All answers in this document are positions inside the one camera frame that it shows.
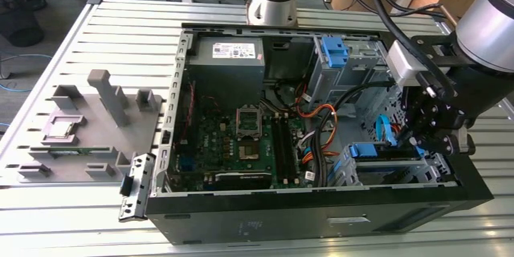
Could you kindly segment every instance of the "label sticker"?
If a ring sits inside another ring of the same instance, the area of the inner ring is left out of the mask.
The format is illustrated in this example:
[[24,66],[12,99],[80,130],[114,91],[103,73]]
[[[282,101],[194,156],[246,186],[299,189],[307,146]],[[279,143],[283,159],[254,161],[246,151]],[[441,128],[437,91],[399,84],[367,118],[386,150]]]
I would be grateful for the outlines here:
[[327,220],[328,220],[330,224],[371,222],[370,219],[367,219],[365,216],[363,217],[349,217],[349,218],[328,218]]
[[311,171],[306,171],[306,180],[314,181],[315,174]]
[[215,43],[212,58],[255,58],[255,45],[252,43]]

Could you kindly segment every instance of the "gray plastic block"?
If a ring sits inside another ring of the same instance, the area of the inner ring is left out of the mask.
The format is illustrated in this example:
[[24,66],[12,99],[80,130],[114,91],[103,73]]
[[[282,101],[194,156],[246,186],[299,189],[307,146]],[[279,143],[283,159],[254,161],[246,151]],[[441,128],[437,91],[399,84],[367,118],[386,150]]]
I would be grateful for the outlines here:
[[28,154],[32,156],[32,158],[43,160],[43,159],[55,159],[56,156],[53,156],[48,150],[39,150],[43,147],[31,147],[31,150]]
[[116,174],[116,171],[107,163],[87,163],[86,172],[91,178],[108,178]]
[[130,165],[131,165],[130,159],[127,159],[126,155],[122,152],[119,152],[115,166],[119,169],[122,175],[126,175],[130,173]]
[[41,163],[29,163],[29,164],[23,164],[19,167],[17,173],[23,175],[25,178],[41,178],[41,177],[47,178],[51,174],[51,170]]
[[100,4],[104,0],[88,0],[88,4]]
[[110,150],[94,150],[91,154],[95,159],[116,159],[118,150],[115,147],[110,147]]
[[120,101],[123,108],[127,108],[128,106],[127,97],[123,92],[123,88],[119,85],[114,86],[114,94],[118,96],[118,100]]
[[75,85],[59,85],[53,92],[53,96],[51,97],[61,110],[76,110],[77,108],[73,104],[73,99],[77,98],[81,98],[81,94]]
[[[162,106],[162,97],[155,96],[156,105]],[[132,155],[150,152],[155,136],[159,110],[139,110],[136,95],[126,95],[127,108],[124,112],[130,123],[119,127],[107,112],[98,94],[84,94],[73,99],[76,111],[61,111],[59,108],[51,113],[48,128],[52,120],[65,120],[68,117],[84,117],[84,123],[76,125],[73,135],[79,143],[57,144],[52,146],[31,146],[29,155],[51,168],[48,177],[21,178],[20,182],[114,182],[120,181],[130,173]],[[95,176],[87,173],[87,164],[108,164],[115,170],[114,176]]]
[[138,90],[136,104],[140,111],[159,111],[160,104],[158,104],[152,90]]
[[128,117],[123,111],[123,102],[120,102],[111,86],[110,77],[111,74],[107,70],[92,69],[88,76],[88,84],[96,88],[104,107],[110,112],[116,125],[126,126],[128,124]]

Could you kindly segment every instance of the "motherboard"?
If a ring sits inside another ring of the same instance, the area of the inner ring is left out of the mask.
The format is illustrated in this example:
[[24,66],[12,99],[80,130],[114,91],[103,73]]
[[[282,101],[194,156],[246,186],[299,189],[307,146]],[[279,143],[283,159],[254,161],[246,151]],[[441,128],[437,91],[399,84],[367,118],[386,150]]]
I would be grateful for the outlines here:
[[179,156],[183,191],[308,186],[295,148],[302,119],[244,106],[235,114],[203,115],[196,132],[195,153]]

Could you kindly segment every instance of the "metal workbench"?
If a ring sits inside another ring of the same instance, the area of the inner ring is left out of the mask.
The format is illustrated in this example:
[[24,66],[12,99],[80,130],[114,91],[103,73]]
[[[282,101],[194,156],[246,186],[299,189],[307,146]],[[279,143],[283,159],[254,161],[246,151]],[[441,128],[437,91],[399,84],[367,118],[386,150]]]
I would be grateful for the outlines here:
[[[442,33],[427,18],[397,21],[410,36]],[[0,142],[1,167],[13,158],[31,160],[27,147],[41,138],[55,86],[73,84],[81,93],[94,93],[86,81],[91,69],[108,69],[111,83],[127,94],[150,87],[167,96],[182,22],[244,24],[244,7],[127,0],[86,6]],[[367,13],[299,9],[298,22],[312,28],[385,29]],[[473,160],[495,199],[407,234],[174,247],[150,221],[118,222],[118,184],[20,184],[16,169],[1,169],[0,255],[511,256],[514,123],[507,112],[489,110],[471,131]],[[156,132],[154,142],[159,139]]]

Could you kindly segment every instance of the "blue cable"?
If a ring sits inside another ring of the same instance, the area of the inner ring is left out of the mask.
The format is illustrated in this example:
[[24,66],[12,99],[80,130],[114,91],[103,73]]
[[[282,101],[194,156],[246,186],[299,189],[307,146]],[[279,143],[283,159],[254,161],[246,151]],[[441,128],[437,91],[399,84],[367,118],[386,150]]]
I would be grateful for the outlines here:
[[[11,53],[8,53],[5,51],[0,51],[0,52],[4,53],[4,54],[12,55],[12,57],[8,57],[8,58],[4,58],[3,60],[0,60],[0,63],[3,61],[12,60],[13,58],[17,58],[17,57],[45,57],[45,58],[52,59],[52,57],[49,55],[45,55],[45,54],[11,54]],[[0,84],[0,88],[3,88],[7,91],[12,91],[13,93],[27,93],[28,91],[32,91],[32,89],[31,90],[13,90],[12,88],[8,88],[8,87],[5,87],[1,84]]]
[[12,88],[8,88],[1,84],[0,84],[0,88],[3,88],[4,90],[12,91],[13,93],[27,93],[28,91],[32,91],[32,90],[13,90]]

